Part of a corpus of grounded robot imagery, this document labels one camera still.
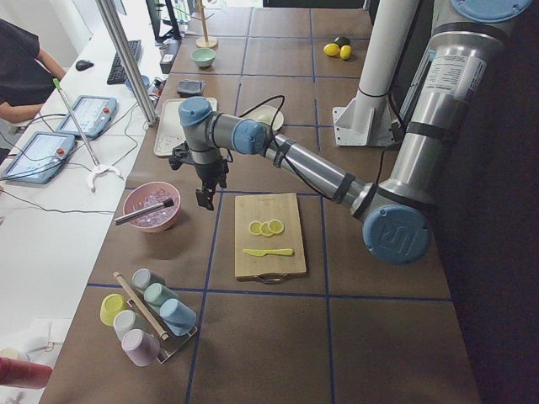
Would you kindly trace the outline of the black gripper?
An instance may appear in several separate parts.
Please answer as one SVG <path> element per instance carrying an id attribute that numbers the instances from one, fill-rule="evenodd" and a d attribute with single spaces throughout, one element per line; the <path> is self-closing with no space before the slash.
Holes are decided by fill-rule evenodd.
<path id="1" fill-rule="evenodd" d="M 214 210 L 215 188 L 219 185 L 221 188 L 227 187 L 227 175 L 229 167 L 224 157 L 208 164 L 195 164 L 195 171 L 202 183 L 202 188 L 195 191 L 195 196 L 199 207 L 207 210 Z"/>

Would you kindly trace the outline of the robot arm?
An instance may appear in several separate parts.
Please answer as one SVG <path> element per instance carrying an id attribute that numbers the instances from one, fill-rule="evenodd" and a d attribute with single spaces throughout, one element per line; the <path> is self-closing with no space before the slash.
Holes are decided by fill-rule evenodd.
<path id="1" fill-rule="evenodd" d="M 187 98 L 178 109 L 185 142 L 171 157 L 187 163 L 201 180 L 198 204 L 213 206 L 226 184 L 221 151 L 260 155 L 294 173 L 322 196 L 350 209 L 363 223 L 368 251 L 402 265 L 421 259 L 430 246 L 425 211 L 432 185 L 458 137 L 469 104 L 491 60 L 508 45 L 527 1 L 438 1 L 424 58 L 430 61 L 397 160 L 385 181 L 366 183 L 274 132 L 270 125 L 212 109 L 206 98 Z"/>

